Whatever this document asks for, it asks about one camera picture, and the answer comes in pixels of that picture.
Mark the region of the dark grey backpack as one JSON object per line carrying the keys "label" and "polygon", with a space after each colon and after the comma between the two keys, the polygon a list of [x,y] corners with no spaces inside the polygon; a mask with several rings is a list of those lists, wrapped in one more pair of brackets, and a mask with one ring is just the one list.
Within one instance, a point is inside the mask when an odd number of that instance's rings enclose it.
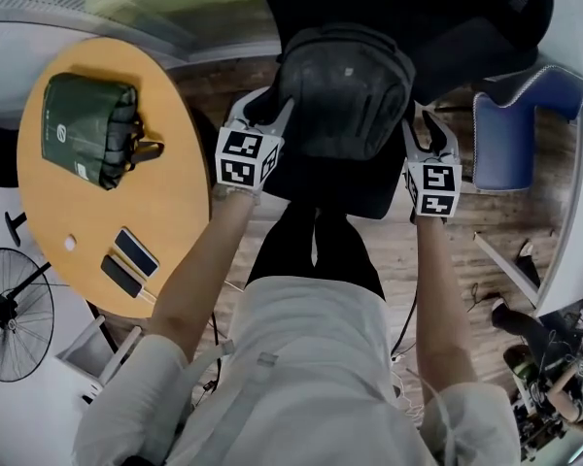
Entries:
{"label": "dark grey backpack", "polygon": [[376,30],[353,23],[305,28],[287,42],[272,86],[245,112],[270,122],[292,101],[285,135],[294,150],[365,161],[401,120],[415,75],[395,40]]}

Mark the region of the round wooden table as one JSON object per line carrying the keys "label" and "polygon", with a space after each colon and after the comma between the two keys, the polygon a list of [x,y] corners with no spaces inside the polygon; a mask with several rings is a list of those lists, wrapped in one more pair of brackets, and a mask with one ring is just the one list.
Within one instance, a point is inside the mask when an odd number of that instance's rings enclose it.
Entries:
{"label": "round wooden table", "polygon": [[[50,78],[73,72],[121,81],[138,90],[148,135],[160,158],[139,164],[113,190],[103,190],[42,156],[42,104]],[[206,159],[188,104],[164,69],[126,42],[96,38],[63,50],[35,82],[17,143],[19,194],[28,228],[60,278],[99,309],[146,318],[153,305],[128,296],[101,270],[118,232],[127,228],[159,262],[145,289],[158,295],[210,218]],[[65,238],[76,247],[68,251]]]}

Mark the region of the black office chair with headrest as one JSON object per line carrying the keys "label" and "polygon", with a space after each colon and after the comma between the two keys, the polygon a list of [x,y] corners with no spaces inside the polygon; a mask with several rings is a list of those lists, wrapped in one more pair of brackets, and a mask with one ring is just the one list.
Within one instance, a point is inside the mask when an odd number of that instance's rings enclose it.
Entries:
{"label": "black office chair with headrest", "polygon": [[383,217],[406,156],[401,122],[469,83],[531,66],[554,0],[265,0],[281,54],[298,31],[332,23],[366,26],[393,38],[416,70],[409,104],[391,137],[365,161],[312,157],[284,144],[265,182],[267,193],[366,218]]}

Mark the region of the black pedestal fan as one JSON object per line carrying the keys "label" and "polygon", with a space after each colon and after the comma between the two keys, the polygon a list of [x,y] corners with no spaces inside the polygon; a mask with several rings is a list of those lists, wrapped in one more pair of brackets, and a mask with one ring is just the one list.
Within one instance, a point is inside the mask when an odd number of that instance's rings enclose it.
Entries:
{"label": "black pedestal fan", "polygon": [[0,383],[29,377],[49,352],[55,320],[49,269],[0,248]]}

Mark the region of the person's right forearm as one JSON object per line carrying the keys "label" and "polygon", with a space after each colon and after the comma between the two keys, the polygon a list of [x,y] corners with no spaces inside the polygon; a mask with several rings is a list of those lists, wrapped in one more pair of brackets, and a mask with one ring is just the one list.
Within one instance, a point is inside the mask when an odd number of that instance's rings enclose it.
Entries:
{"label": "person's right forearm", "polygon": [[416,353],[423,398],[477,375],[471,327],[453,265],[449,239],[438,217],[416,218],[418,244]]}

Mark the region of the person's white shirt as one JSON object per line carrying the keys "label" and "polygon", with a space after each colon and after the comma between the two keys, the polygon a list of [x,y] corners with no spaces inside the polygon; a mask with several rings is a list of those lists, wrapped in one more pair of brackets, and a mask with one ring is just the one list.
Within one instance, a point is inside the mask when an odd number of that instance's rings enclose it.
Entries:
{"label": "person's white shirt", "polygon": [[350,283],[269,277],[233,315],[217,390],[192,408],[209,357],[144,337],[93,400],[73,466],[519,466],[506,392],[459,383],[421,426],[396,405],[383,300]]}

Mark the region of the person's left forearm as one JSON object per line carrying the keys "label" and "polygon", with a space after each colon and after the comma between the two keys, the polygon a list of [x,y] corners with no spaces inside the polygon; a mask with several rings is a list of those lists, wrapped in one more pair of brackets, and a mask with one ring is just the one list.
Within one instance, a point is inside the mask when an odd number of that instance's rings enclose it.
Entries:
{"label": "person's left forearm", "polygon": [[156,298],[150,333],[176,344],[188,361],[215,310],[256,203],[251,191],[230,191]]}

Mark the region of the white-edged smartphone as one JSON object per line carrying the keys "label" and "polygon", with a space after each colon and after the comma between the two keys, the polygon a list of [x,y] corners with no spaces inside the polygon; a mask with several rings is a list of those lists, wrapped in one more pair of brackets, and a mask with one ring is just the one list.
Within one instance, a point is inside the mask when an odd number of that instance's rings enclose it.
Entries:
{"label": "white-edged smartphone", "polygon": [[157,259],[125,227],[117,234],[114,244],[129,262],[146,278],[150,278],[158,269]]}

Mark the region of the black smartphone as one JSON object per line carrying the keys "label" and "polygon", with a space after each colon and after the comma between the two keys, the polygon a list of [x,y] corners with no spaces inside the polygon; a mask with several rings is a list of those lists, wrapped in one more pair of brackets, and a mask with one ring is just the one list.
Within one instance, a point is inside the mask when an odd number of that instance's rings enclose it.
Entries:
{"label": "black smartphone", "polygon": [[131,298],[137,298],[140,295],[143,289],[141,280],[137,279],[133,274],[129,273],[124,267],[122,267],[117,259],[106,254],[102,259],[100,268],[105,275],[128,296]]}

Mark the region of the dark green tote bag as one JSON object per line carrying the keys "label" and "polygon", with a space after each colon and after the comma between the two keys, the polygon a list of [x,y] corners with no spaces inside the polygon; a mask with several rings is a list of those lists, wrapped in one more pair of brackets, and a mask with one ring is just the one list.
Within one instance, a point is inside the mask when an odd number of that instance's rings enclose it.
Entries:
{"label": "dark green tote bag", "polygon": [[163,154],[146,138],[139,96],[129,83],[73,73],[50,78],[42,108],[42,156],[104,190],[116,188],[139,163]]}

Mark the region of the blue chair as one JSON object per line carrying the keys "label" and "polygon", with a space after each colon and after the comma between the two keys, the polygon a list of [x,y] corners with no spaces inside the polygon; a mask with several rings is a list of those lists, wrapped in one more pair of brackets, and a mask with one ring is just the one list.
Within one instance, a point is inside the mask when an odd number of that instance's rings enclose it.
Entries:
{"label": "blue chair", "polygon": [[549,110],[574,121],[582,105],[583,78],[558,65],[478,84],[472,105],[475,187],[483,191],[529,188],[536,110]]}

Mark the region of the person's black trousers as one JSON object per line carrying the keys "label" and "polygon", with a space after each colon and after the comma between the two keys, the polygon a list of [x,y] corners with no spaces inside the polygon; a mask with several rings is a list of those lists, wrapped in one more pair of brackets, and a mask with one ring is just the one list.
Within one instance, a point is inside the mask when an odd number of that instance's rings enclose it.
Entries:
{"label": "person's black trousers", "polygon": [[347,216],[298,202],[289,203],[267,233],[247,282],[267,277],[351,283],[385,297],[364,241]]}

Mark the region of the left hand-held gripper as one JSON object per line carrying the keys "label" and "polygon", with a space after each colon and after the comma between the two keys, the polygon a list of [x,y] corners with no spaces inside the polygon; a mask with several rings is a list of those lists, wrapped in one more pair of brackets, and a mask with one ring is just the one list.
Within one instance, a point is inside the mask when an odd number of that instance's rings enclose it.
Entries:
{"label": "left hand-held gripper", "polygon": [[215,161],[217,182],[259,191],[278,164],[283,135],[294,108],[289,98],[279,113],[272,86],[255,89],[230,108],[220,128]]}

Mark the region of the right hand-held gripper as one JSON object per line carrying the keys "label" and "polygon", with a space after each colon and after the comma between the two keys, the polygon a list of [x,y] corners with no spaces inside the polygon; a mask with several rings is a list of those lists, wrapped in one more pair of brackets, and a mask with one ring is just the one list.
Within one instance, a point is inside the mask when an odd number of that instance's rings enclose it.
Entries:
{"label": "right hand-held gripper", "polygon": [[430,111],[422,117],[430,134],[427,149],[421,148],[410,123],[404,119],[401,129],[407,152],[425,152],[421,158],[405,161],[405,185],[411,197],[414,216],[453,217],[462,187],[459,144],[451,128]]}

